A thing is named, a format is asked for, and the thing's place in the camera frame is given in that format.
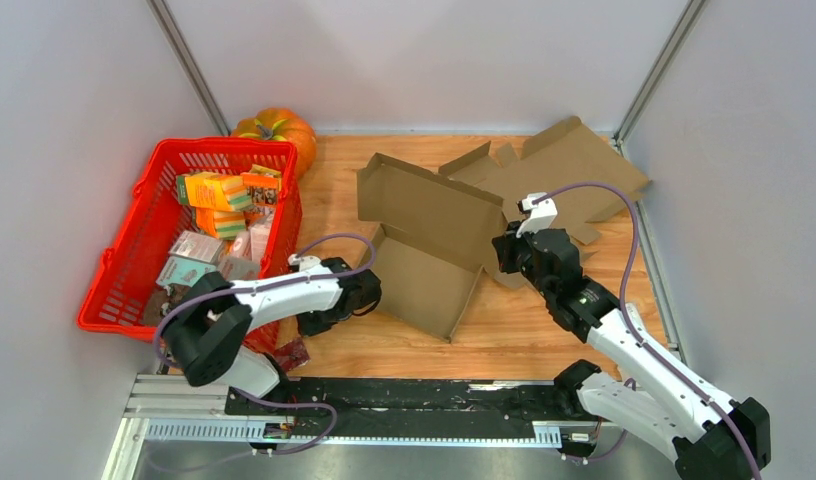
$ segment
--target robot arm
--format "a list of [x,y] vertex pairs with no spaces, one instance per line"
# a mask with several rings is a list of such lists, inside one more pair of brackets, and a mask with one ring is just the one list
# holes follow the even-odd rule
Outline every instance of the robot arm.
[[381,299],[381,283],[369,270],[316,279],[349,271],[340,258],[321,262],[294,256],[291,265],[298,271],[253,281],[227,282],[217,272],[208,273],[187,292],[182,303],[226,289],[247,292],[203,301],[163,330],[164,342],[190,385],[217,382],[263,397],[278,385],[279,374],[266,356],[243,346],[247,333],[297,315],[300,333],[316,335]]
[[[766,466],[770,418],[764,407],[752,398],[738,403],[706,382],[653,339],[642,322],[627,326],[617,297],[583,274],[579,251],[567,233],[549,228],[557,211],[551,199],[538,202],[544,196],[532,194],[520,202],[526,220],[510,223],[504,235],[493,239],[500,270],[525,276],[559,326],[607,355],[647,389],[626,389],[596,365],[580,360],[556,378],[567,392],[568,407],[629,430],[674,462],[683,479],[748,479],[747,460],[710,407],[714,401],[738,426],[758,465]],[[676,372],[710,401],[702,400]]]

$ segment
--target red plastic basket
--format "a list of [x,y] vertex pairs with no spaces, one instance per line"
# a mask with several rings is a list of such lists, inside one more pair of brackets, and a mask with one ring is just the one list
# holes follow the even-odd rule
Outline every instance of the red plastic basket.
[[[296,248],[302,221],[294,175],[296,147],[286,142],[227,137],[164,140],[155,147],[132,189],[134,200],[116,240],[102,254],[78,314],[78,326],[150,342],[155,327],[139,324],[143,307],[156,288],[155,280],[172,243],[183,230],[195,229],[191,209],[178,203],[176,175],[197,171],[238,174],[253,164],[282,172],[282,190],[261,260],[261,278],[286,273],[287,257]],[[250,333],[246,345],[258,352],[272,352],[277,338],[278,323],[274,322]]]

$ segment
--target wooden surface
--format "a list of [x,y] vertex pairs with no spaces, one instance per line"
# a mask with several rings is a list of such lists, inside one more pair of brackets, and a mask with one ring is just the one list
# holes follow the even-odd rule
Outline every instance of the wooden surface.
[[[335,232],[370,238],[376,224],[357,218],[355,172],[373,153],[382,152],[429,169],[492,140],[491,152],[511,142],[518,153],[526,137],[506,136],[325,136],[318,159],[300,181],[304,218],[299,246]],[[617,292],[629,255],[628,213],[596,225],[603,236],[585,248],[597,251],[585,273]],[[313,250],[325,258],[360,260],[360,242],[338,239]],[[627,291],[649,331],[664,341],[643,259],[638,254]],[[296,335],[295,320],[284,320],[279,345]],[[473,379],[552,379],[574,361],[585,358],[615,374],[616,366],[575,336],[561,330],[530,288],[508,290],[482,275],[452,344],[437,340],[398,320],[373,312],[351,318],[332,330],[308,338],[311,361],[294,376],[403,377]]]

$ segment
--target pumpkin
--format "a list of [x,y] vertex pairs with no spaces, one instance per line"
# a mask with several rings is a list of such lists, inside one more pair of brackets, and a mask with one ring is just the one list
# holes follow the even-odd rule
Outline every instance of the pumpkin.
[[296,146],[296,178],[311,168],[317,157],[317,134],[305,120],[289,108],[268,108],[241,120],[232,136],[290,142]]

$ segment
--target flattened cardboard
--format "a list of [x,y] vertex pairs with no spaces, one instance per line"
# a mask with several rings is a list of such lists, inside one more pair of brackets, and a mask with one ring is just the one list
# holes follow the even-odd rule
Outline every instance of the flattened cardboard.
[[[487,160],[475,158],[472,162],[443,165],[438,172],[456,178],[461,170],[468,169],[468,178],[483,177],[472,184],[505,199],[503,212],[512,221],[522,218],[517,202],[529,193],[596,181],[614,185],[638,199],[642,196],[640,191],[649,184],[646,175],[617,154],[578,117],[570,117],[527,139],[519,161],[511,158],[510,145],[501,147],[500,151],[497,155],[502,153],[506,157],[501,162],[502,168],[488,167]],[[600,236],[587,222],[606,220],[625,208],[613,193],[598,188],[571,190],[556,197],[555,202],[558,217],[553,226],[567,229],[571,237],[585,245]]]
[[[487,157],[487,148],[474,157]],[[358,218],[381,223],[373,238],[372,269],[383,292],[377,311],[452,341],[482,270],[521,285],[499,272],[491,244],[507,225],[502,204],[466,183],[375,154],[358,171]]]

